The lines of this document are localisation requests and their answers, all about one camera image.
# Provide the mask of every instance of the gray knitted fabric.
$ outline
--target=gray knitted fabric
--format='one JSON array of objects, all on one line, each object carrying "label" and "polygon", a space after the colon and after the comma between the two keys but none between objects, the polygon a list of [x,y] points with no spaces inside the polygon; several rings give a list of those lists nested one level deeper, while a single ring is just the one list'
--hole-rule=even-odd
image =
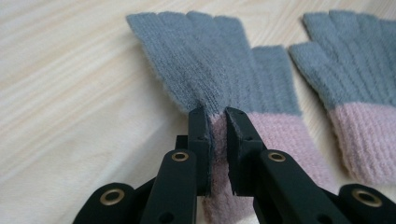
[{"label": "gray knitted fabric", "polygon": [[352,102],[396,105],[394,21],[330,11],[307,13],[304,24],[313,42],[291,46],[290,53],[327,109]]},{"label": "gray knitted fabric", "polygon": [[[198,12],[140,13],[127,21],[182,111],[206,106],[212,115],[229,105],[300,114],[291,79],[282,77],[290,76],[287,55],[280,47],[268,49],[257,65],[240,21]],[[261,77],[262,71],[280,76]]]},{"label": "gray knitted fabric", "polygon": [[349,173],[396,184],[396,22],[350,11],[308,13],[312,41],[290,48],[329,112]]}]

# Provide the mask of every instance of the table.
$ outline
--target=table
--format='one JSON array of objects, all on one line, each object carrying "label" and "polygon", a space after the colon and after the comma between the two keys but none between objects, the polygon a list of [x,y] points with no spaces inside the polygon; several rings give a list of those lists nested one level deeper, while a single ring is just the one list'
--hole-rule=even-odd
[{"label": "table", "polygon": [[[154,177],[187,132],[125,16],[239,18],[252,47],[305,42],[301,17],[333,8],[396,19],[395,1],[0,2],[0,223],[71,223],[99,187]],[[338,184],[353,182],[317,95],[293,68],[304,121]],[[376,187],[396,201],[396,186]],[[204,222],[202,210],[198,222]]]}]

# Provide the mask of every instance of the wood grain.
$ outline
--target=wood grain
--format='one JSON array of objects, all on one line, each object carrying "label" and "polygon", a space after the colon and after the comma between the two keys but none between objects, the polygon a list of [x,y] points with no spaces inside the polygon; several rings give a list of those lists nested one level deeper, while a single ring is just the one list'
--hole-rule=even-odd
[{"label": "wood grain", "polygon": [[[104,184],[139,187],[154,177],[186,133],[186,115],[155,79],[126,15],[229,15],[252,47],[287,47],[307,40],[305,12],[333,8],[396,19],[391,0],[1,1],[0,223],[70,223]],[[321,102],[293,75],[315,143],[340,186],[353,182]],[[376,188],[396,201],[396,186]]]}]

